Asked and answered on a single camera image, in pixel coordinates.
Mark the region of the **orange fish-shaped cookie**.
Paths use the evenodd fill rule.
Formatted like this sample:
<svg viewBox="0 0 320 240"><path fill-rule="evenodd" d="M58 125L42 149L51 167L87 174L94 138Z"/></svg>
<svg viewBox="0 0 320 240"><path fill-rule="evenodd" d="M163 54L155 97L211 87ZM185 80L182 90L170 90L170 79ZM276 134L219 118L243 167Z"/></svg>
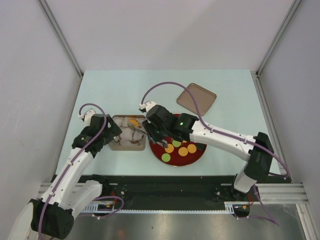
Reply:
<svg viewBox="0 0 320 240"><path fill-rule="evenodd" d="M130 122L132 123L133 126L135 126L137 128L139 127L139 122L136 121L135 119L130 119Z"/></svg>

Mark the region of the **tan square tin box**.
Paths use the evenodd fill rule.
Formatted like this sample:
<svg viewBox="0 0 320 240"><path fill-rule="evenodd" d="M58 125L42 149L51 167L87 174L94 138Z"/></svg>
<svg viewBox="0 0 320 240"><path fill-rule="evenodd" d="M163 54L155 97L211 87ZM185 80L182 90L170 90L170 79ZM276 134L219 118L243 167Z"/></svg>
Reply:
<svg viewBox="0 0 320 240"><path fill-rule="evenodd" d="M108 145L113 151L143 151L146 147L146 136L134 131L128 127L128 120L135 119L139 122L139 126L142 130L145 130L142 126L142 122L145 117L142 115L114 115L112 119L122 130L122 133L117 136Z"/></svg>

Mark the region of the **tan square tin lid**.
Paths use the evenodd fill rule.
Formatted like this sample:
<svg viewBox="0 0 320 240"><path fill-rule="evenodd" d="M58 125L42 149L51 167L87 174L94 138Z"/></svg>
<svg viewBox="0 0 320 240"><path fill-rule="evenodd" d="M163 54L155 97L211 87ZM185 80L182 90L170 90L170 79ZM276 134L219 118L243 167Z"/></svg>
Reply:
<svg viewBox="0 0 320 240"><path fill-rule="evenodd" d="M217 95L196 83L190 83L187 86L187 89L193 95L200 115L204 116L214 104L215 100L217 99ZM187 90L184 90L180 94L176 100L176 103L190 112L197 114L196 105Z"/></svg>

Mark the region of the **metal tongs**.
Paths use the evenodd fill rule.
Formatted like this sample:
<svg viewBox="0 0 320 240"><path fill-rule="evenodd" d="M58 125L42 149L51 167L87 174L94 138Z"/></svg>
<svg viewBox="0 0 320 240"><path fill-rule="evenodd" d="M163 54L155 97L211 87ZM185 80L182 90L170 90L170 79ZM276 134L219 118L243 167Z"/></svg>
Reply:
<svg viewBox="0 0 320 240"><path fill-rule="evenodd" d="M130 119L127 121L127 125L130 129L132 129L133 131L136 131L144 136L146 136L148 138L149 141L151 141L153 144L158 144L160 146L162 146L163 148L167 148L168 147L168 142L166 140L161 140L161 141L157 141L155 142L145 130L142 130L142 127L135 127L134 125L132 125L132 123L130 122Z"/></svg>

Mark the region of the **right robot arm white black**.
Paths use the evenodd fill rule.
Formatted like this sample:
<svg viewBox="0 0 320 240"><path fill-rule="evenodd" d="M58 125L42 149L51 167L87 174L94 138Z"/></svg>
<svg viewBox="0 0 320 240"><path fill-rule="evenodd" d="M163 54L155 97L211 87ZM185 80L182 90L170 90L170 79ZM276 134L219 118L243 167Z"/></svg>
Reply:
<svg viewBox="0 0 320 240"><path fill-rule="evenodd" d="M274 150L267 134L259 132L252 136L227 131L194 115L181 113L176 116L154 101L140 104L139 110L145 113L146 120L142 125L154 144L164 144L165 138L170 137L179 142L212 146L245 161L230 188L235 200L242 201L252 186L268 177Z"/></svg>

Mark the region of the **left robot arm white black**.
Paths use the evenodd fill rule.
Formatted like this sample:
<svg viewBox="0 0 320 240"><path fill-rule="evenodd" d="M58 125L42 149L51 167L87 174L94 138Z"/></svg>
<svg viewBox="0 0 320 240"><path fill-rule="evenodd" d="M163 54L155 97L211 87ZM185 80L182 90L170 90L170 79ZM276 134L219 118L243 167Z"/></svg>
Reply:
<svg viewBox="0 0 320 240"><path fill-rule="evenodd" d="M42 196L30 200L33 204L30 226L39 239L44 235L65 239L75 219L90 202L111 196L110 181L102 175L93 174L79 190L75 187L97 153L122 131L104 112L98 114L90 109L79 117L86 126L74 138L65 165Z"/></svg>

